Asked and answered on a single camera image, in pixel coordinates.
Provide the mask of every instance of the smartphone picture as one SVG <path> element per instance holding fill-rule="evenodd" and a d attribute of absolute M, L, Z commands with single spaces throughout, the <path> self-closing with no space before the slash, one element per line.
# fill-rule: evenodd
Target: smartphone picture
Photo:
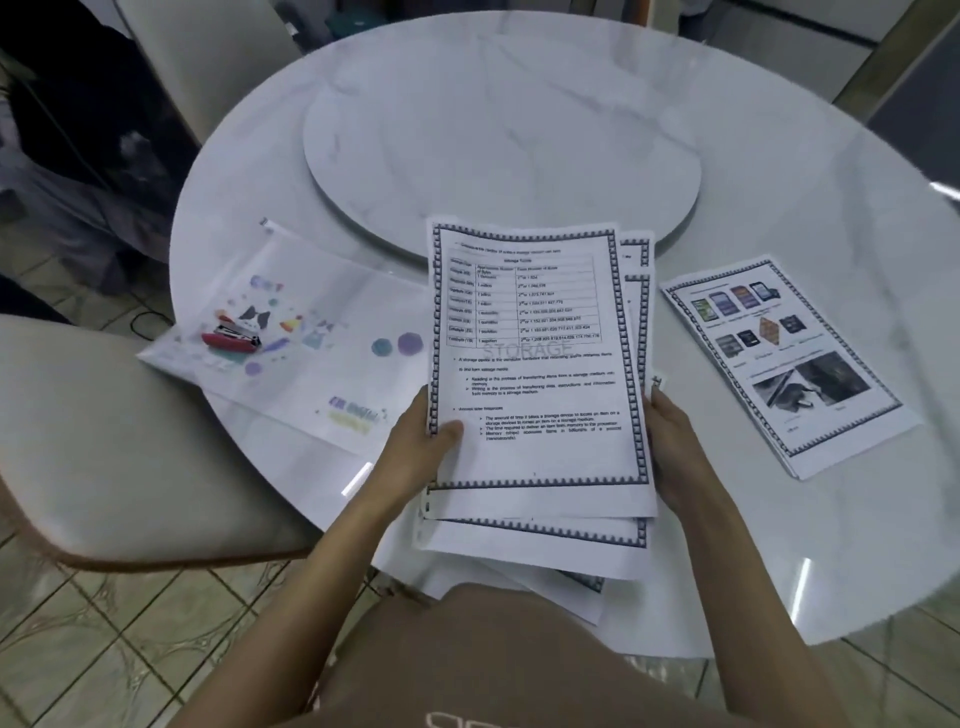
<path fill-rule="evenodd" d="M 697 309 L 697 313 L 704 321 L 716 321 L 720 318 L 707 299 L 697 299 L 693 302 L 693 307 Z"/>
<path fill-rule="evenodd" d="M 780 319 L 780 325 L 790 333 L 797 333 L 798 331 L 803 331 L 806 328 L 804 322 L 796 316 L 787 316 L 784 319 Z"/>
<path fill-rule="evenodd" d="M 717 339 L 717 346 L 720 347 L 720 351 L 722 351 L 728 359 L 733 359 L 743 351 L 740 342 L 738 342 L 732 334 L 727 334 Z"/>
<path fill-rule="evenodd" d="M 738 331 L 736 334 L 736 337 L 743 342 L 743 346 L 745 347 L 755 347 L 757 344 L 760 343 L 760 340 L 757 337 L 757 335 L 752 331 L 750 331 L 749 329 L 745 331 Z"/>
<path fill-rule="evenodd" d="M 760 305 L 760 301 L 754 297 L 754 294 L 745 285 L 735 285 L 731 288 L 731 291 L 744 308 L 755 308 Z"/>
<path fill-rule="evenodd" d="M 761 301 L 770 301 L 774 295 L 770 292 L 770 289 L 764 283 L 757 281 L 756 283 L 751 283 L 750 287 L 754 289 Z"/>
<path fill-rule="evenodd" d="M 739 313 L 740 309 L 736 307 L 736 303 L 730 300 L 730 296 L 721 291 L 710 294 L 710 300 L 716 304 L 716 307 L 720 309 L 720 313 L 724 316 L 732 316 L 734 313 Z"/>

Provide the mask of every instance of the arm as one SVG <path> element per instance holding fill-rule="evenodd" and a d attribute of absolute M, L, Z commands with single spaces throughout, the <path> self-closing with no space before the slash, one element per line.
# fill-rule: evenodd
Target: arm
<path fill-rule="evenodd" d="M 727 707 L 782 728 L 850 725 L 689 419 L 658 389 L 644 409 L 657 489 L 684 528 Z"/>
<path fill-rule="evenodd" d="M 426 431 L 426 388 L 390 433 L 376 467 L 286 584 L 170 723 L 266 728 L 306 703 L 387 526 L 437 472 L 463 432 Z"/>

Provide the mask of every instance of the chair backrest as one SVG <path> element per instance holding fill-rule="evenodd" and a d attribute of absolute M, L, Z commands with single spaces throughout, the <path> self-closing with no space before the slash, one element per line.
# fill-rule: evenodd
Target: chair backrest
<path fill-rule="evenodd" d="M 270 558 L 316 529 L 142 343 L 0 315 L 0 489 L 83 568 Z"/>
<path fill-rule="evenodd" d="M 300 57 L 267 0 L 115 2 L 201 144 L 244 96 Z"/>

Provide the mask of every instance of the beige shirt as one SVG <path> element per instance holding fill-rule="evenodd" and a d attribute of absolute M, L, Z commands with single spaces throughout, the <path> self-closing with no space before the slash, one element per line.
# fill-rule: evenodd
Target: beige shirt
<path fill-rule="evenodd" d="M 284 728 L 754 725 L 638 672 L 550 602 L 477 585 L 395 596 L 357 624 L 320 708 Z"/>

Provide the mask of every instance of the person's left hand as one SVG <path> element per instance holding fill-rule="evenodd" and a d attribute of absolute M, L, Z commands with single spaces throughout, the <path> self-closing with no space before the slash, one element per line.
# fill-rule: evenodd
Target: person's left hand
<path fill-rule="evenodd" d="M 426 432 L 427 396 L 422 387 L 390 431 L 387 444 L 357 496 L 374 503 L 392 520 L 437 475 L 444 455 L 460 442 L 464 424 L 448 422 L 431 437 Z"/>

